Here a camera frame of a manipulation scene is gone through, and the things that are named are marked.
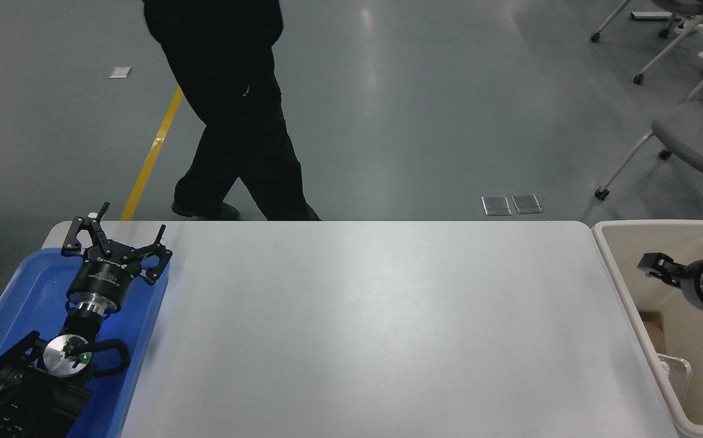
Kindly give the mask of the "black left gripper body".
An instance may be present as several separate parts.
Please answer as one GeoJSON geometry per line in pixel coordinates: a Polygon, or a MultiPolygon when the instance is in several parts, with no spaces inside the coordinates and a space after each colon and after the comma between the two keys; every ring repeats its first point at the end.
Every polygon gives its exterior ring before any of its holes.
{"type": "Polygon", "coordinates": [[[123,304],[130,285],[141,272],[142,257],[133,247],[112,242],[110,253],[100,246],[87,248],[84,261],[69,286],[67,297],[74,304],[98,294],[114,304],[123,304]]]}

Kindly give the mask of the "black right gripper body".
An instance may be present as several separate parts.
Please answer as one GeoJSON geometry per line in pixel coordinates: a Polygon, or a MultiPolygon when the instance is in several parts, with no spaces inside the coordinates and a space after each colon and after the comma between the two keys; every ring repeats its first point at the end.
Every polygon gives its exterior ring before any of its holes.
{"type": "Polygon", "coordinates": [[[679,267],[679,289],[686,301],[703,310],[703,291],[700,280],[703,275],[703,260],[697,260],[679,267]]]}

